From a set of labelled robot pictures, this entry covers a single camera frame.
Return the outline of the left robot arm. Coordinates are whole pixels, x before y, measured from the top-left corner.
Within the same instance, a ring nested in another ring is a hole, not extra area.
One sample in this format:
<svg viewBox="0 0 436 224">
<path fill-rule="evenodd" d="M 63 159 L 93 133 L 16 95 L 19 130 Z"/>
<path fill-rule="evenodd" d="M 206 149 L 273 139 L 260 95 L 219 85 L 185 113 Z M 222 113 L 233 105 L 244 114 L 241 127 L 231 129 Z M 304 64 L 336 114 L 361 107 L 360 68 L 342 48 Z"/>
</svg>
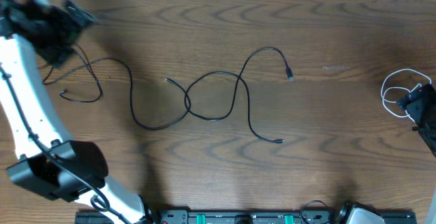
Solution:
<svg viewBox="0 0 436 224">
<path fill-rule="evenodd" d="M 51 67 L 74 53 L 80 34 L 95 18 L 66 0 L 1 0 L 1 105 L 13 133 L 17 163 L 11 181 L 46 199 L 93 207 L 114 223 L 158 223 L 135 193 L 108 173 L 101 150 L 73 139 L 57 116 L 37 67 Z"/>
</svg>

